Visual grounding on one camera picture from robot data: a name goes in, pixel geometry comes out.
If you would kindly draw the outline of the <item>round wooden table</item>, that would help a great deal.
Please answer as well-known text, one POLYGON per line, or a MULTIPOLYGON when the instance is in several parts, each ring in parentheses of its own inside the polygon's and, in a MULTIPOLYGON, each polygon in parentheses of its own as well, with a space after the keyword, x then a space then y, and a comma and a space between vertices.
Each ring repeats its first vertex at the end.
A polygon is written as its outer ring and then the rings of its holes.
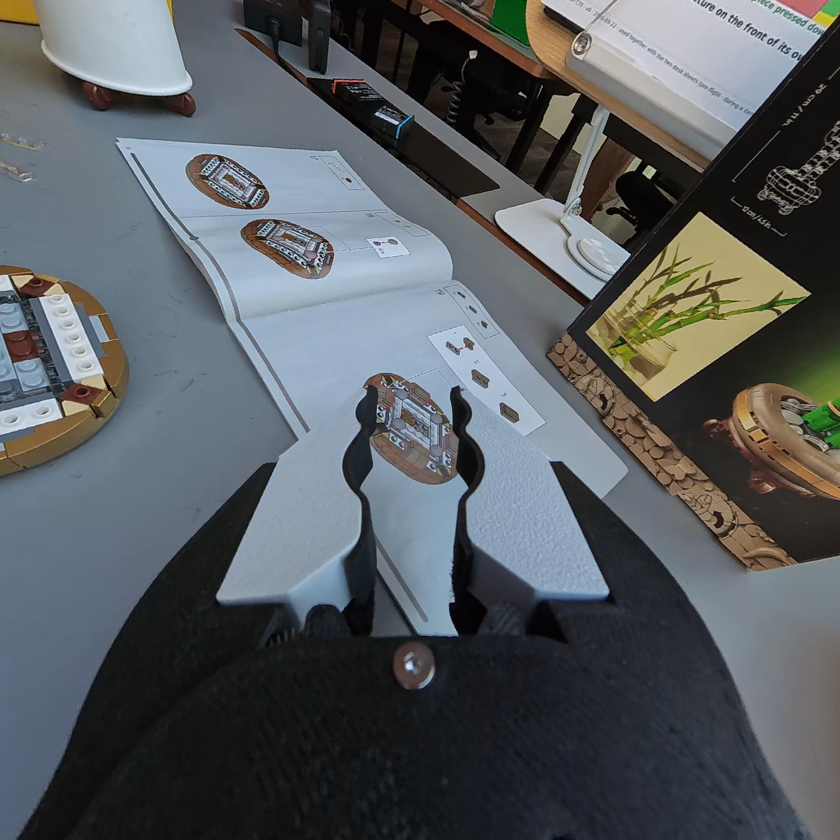
POLYGON ((527 5, 527 28, 530 45, 539 61, 579 93, 603 105, 612 117, 604 129, 606 139, 595 155, 584 180, 582 216, 590 221, 598 207, 612 193, 618 177, 634 158, 665 173, 683 189, 700 178, 709 160, 656 127, 634 107, 621 103, 594 82, 585 80, 566 65, 573 33, 552 21, 543 12, 540 1, 527 5))

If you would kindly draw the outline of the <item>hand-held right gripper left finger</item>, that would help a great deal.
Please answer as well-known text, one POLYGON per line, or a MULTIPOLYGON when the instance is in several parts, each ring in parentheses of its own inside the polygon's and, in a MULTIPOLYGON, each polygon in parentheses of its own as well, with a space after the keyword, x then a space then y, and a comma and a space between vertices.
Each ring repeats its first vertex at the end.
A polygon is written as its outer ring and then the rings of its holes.
POLYGON ((217 592, 222 605, 281 603, 302 621, 337 607, 353 634, 371 633, 376 547, 362 484, 378 391, 367 386, 277 461, 217 592))

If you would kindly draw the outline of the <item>lego instruction booklet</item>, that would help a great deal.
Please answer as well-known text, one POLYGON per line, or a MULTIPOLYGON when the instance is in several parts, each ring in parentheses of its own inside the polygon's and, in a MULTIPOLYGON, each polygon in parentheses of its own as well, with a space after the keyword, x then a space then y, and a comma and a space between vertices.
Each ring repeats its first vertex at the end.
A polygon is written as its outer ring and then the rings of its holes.
POLYGON ((393 213, 337 151, 117 140, 214 289, 288 422, 306 434, 378 385, 363 484, 385 584, 415 631, 454 635, 451 390, 571 467, 599 497, 622 461, 454 279, 434 234, 393 213))

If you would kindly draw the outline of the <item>black office chair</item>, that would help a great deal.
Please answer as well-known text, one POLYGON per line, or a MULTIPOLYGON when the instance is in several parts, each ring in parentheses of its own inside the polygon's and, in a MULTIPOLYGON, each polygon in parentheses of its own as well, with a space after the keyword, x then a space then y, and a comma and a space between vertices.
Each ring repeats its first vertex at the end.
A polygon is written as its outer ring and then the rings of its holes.
POLYGON ((685 187, 661 173, 647 178, 643 167, 618 177, 615 192, 623 206, 610 207, 605 211, 609 215, 621 216, 634 226, 633 236, 625 241, 623 247, 633 253, 685 191, 685 187))

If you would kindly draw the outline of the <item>white desk lamp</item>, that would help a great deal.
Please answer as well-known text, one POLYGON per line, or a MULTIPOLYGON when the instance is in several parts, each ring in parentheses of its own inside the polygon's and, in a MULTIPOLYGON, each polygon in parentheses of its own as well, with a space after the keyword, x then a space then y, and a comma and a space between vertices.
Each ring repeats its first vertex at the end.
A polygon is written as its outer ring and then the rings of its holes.
POLYGON ((565 203, 543 198, 502 209, 501 230, 557 274, 569 269, 571 283, 592 297, 627 261, 620 245, 580 216, 584 178, 595 146, 610 118, 630 116, 634 129, 669 151, 677 151, 701 171, 735 136, 737 129, 649 75, 626 52, 588 31, 577 35, 565 53, 566 66, 599 93, 590 139, 565 203))

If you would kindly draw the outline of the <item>round lego base model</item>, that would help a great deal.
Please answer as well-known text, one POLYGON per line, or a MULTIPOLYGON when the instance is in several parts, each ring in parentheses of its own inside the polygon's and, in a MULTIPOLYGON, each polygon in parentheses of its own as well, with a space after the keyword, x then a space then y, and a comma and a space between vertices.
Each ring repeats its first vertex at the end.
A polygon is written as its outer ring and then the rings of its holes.
POLYGON ((84 443, 123 399, 129 363, 105 308, 80 287, 1 266, 1 475, 84 443))

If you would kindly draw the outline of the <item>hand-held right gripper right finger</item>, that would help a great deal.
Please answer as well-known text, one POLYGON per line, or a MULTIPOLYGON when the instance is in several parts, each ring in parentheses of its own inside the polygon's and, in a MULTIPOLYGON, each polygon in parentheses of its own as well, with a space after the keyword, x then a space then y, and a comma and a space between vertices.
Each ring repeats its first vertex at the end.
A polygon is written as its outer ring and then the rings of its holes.
POLYGON ((545 601, 608 596, 590 546, 548 457, 469 391, 451 392, 458 502, 450 615, 474 634, 490 610, 512 604, 529 620, 545 601))

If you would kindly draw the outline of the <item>white paper cup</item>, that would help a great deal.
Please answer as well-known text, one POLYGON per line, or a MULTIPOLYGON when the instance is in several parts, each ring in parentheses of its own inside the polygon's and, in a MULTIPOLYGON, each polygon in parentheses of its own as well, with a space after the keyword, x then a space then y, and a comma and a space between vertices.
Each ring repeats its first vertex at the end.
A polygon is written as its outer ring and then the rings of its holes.
POLYGON ((191 90, 166 1, 35 1, 41 48, 73 77, 164 97, 191 90))

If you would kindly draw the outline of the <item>printed paper sheet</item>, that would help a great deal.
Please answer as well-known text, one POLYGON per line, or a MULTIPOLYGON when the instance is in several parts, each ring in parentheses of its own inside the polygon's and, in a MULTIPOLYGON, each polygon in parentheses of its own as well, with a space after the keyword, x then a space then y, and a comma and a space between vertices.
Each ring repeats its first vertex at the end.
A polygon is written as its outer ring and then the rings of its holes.
POLYGON ((567 66, 639 112, 737 132, 838 17, 838 1, 548 1, 583 32, 567 66))

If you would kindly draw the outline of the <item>black battery blue label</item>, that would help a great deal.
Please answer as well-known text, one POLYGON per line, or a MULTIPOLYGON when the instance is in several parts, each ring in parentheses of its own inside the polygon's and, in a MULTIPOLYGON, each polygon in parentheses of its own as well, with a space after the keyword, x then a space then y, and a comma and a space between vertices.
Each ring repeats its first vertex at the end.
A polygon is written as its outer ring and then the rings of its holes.
POLYGON ((414 124, 414 116, 395 108, 385 102, 371 115, 371 126, 387 135, 394 141, 399 141, 403 135, 408 135, 414 124))

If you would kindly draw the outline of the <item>green panel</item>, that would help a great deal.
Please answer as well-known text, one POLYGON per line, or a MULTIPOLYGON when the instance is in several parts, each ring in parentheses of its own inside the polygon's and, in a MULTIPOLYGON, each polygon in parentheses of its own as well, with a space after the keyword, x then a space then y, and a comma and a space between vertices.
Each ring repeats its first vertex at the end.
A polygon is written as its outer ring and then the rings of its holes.
POLYGON ((490 15, 490 24, 496 30, 529 46, 527 30, 527 4, 525 0, 496 0, 490 15))

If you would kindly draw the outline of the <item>black lego set box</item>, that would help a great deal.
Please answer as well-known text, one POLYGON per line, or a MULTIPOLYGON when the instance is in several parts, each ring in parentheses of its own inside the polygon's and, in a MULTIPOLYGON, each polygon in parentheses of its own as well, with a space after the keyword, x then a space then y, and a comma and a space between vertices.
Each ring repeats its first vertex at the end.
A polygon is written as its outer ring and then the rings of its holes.
POLYGON ((548 353, 748 568, 838 555, 834 23, 548 353))

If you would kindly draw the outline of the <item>black upright device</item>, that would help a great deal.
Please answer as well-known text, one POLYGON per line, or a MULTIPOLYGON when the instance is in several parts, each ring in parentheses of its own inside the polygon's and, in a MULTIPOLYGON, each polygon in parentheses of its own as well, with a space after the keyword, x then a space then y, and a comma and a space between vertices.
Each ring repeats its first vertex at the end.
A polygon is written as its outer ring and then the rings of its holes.
POLYGON ((308 66, 322 76, 329 62, 332 11, 329 1, 309 2, 308 66))

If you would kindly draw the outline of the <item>black charger box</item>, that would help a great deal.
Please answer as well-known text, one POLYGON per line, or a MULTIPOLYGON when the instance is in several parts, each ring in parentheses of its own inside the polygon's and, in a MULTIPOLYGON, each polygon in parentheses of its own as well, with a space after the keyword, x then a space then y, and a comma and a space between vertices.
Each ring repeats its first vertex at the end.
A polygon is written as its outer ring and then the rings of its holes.
POLYGON ((272 38, 277 44, 285 41, 302 44, 302 15, 298 1, 244 1, 247 28, 272 38))

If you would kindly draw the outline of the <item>black desk pad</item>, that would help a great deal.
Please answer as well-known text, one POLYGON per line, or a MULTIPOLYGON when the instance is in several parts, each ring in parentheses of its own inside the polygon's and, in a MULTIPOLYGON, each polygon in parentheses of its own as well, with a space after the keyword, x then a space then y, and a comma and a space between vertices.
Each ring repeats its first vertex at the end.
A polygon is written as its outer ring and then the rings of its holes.
POLYGON ((411 165, 414 169, 426 175, 429 180, 437 183, 451 196, 461 198, 498 189, 498 184, 488 175, 425 130, 415 119, 408 135, 403 135, 399 141, 394 141, 374 129, 371 126, 372 113, 385 102, 391 103, 383 98, 380 93, 378 93, 380 97, 374 101, 351 103, 342 101, 333 95, 333 79, 311 78, 309 84, 321 99, 329 103, 347 120, 360 128, 380 146, 394 153, 395 157, 402 163, 411 165))

